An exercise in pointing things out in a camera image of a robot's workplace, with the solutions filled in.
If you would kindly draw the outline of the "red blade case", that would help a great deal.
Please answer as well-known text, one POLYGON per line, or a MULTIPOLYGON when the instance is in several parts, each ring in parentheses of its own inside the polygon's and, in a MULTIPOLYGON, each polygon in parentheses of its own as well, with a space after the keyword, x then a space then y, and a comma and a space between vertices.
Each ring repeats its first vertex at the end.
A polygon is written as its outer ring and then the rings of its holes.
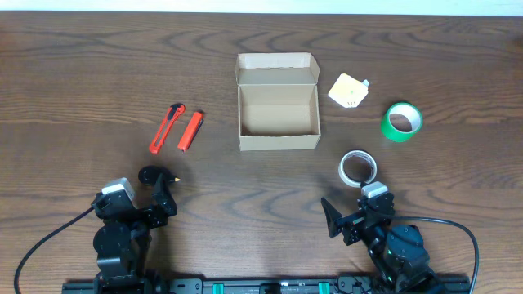
POLYGON ((178 145, 177 148, 182 152, 185 152, 189 149, 194 138, 196 137, 199 129, 203 124, 203 112, 197 111, 193 114, 191 120, 189 121, 178 145))

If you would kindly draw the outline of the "white tape roll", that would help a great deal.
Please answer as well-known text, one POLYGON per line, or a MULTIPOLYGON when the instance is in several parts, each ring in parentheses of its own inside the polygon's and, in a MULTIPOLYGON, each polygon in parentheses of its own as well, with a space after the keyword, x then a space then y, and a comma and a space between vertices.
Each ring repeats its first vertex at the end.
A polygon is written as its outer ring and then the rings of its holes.
POLYGON ((355 149, 355 150, 349 151, 342 157, 340 163, 338 164, 338 175, 339 175, 340 179, 342 180, 342 182, 344 184, 346 184, 350 187, 353 187, 353 188, 360 188, 362 185, 370 184, 371 182, 373 182, 373 180, 375 179, 377 174, 378 174, 377 162, 369 153, 367 153, 366 151, 363 151, 363 150, 355 149), (368 164, 368 166, 370 167, 371 173, 367 180, 357 181, 357 180, 354 180, 353 178, 349 177, 346 174, 345 163, 350 158, 360 158, 360 159, 363 159, 368 164))

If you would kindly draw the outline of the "red black utility knife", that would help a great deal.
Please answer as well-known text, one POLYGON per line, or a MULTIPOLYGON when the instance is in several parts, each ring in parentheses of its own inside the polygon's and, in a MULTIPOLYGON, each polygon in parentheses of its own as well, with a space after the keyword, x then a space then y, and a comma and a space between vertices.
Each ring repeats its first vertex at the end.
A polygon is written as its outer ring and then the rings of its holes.
POLYGON ((170 105, 166 112, 159 129, 156 131, 154 139, 151 141, 149 151, 152 154, 158 154, 170 132, 175 121, 186 111, 183 104, 170 105))

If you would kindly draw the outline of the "green tape roll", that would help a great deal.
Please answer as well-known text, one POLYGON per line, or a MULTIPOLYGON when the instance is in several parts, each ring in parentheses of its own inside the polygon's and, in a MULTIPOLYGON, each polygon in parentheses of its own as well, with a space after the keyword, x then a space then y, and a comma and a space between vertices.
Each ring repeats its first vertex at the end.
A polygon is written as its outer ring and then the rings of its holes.
POLYGON ((394 142, 406 142, 417 134, 423 124, 422 113, 418 108, 410 103, 400 102, 393 104, 384 114, 381 121, 382 134, 394 142), (401 131, 393 126, 391 116, 399 114, 407 118, 410 123, 411 131, 401 131))

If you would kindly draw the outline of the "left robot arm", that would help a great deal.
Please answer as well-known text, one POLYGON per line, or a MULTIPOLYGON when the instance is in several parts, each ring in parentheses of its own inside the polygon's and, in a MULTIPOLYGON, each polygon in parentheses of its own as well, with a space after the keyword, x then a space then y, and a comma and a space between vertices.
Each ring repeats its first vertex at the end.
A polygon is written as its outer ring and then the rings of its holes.
POLYGON ((142 169, 139 180, 150 185, 154 203, 137 208, 135 192, 125 177, 106 184, 92 202, 104 226, 93 239, 100 273, 94 281, 95 293, 168 293, 160 274, 145 268, 152 229, 168 224, 177 214, 169 185, 179 181, 169 171, 142 169))

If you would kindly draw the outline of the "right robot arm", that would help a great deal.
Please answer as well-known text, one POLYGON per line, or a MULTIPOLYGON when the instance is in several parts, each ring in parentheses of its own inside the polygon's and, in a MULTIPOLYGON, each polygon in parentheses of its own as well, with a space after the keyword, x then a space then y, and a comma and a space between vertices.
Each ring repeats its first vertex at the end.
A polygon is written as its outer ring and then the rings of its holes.
POLYGON ((446 293, 443 282, 429 267, 430 257, 419 229, 413 225, 392 227, 394 195, 358 199, 359 210, 343 216, 326 198, 321 199, 329 236, 343 235, 350 246, 359 241, 378 269, 372 281, 374 293, 446 293))

